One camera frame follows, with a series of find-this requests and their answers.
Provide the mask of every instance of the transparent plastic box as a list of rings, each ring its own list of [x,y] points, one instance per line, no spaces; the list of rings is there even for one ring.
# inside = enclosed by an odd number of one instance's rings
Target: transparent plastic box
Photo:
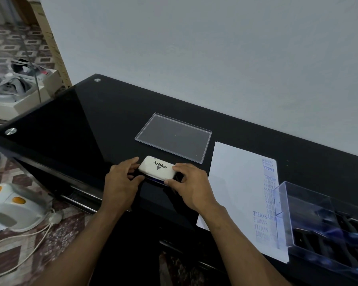
[[[135,140],[203,163],[212,131],[154,113]]]
[[[358,280],[358,207],[289,182],[274,190],[279,247]]]

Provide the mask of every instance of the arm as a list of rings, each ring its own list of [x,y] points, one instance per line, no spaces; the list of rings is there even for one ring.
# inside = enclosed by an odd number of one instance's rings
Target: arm
[[[33,286],[87,285],[103,246],[116,222],[131,206],[144,176],[133,176],[138,158],[113,165],[105,178],[103,201],[85,229],[32,284]]]
[[[290,285],[244,236],[216,201],[207,173],[189,163],[172,167],[184,174],[182,182],[166,180],[191,209],[197,211],[207,223],[232,285],[280,286]]]

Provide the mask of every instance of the metal bolt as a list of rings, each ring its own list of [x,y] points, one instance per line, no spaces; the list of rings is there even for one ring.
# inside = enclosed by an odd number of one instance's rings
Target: metal bolt
[[[5,131],[5,134],[6,134],[6,135],[14,134],[14,133],[16,133],[16,131],[17,131],[17,129],[15,129],[15,128],[13,127],[13,128],[11,128],[11,129],[7,129],[7,130]]]

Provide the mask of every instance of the black glass table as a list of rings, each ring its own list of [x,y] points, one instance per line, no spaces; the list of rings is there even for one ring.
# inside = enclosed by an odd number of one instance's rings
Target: black glass table
[[[142,161],[147,155],[169,163],[189,162],[134,140],[155,112],[212,131],[204,161],[196,164],[206,172],[219,141],[275,159],[280,183],[289,181],[358,206],[358,156],[102,75],[1,125],[0,151],[21,163],[56,198],[94,213],[112,164],[134,156]],[[6,135],[12,128],[17,131]],[[164,186],[143,182],[133,210],[145,211],[159,223],[165,249],[224,271],[212,236],[196,227],[197,214]],[[288,264],[268,259],[288,279],[309,285],[357,285],[296,257]]]

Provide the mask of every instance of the clear plastic lid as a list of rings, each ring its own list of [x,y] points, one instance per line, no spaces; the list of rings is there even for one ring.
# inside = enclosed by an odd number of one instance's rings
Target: clear plastic lid
[[[154,113],[135,140],[203,163],[211,134],[210,130]]]

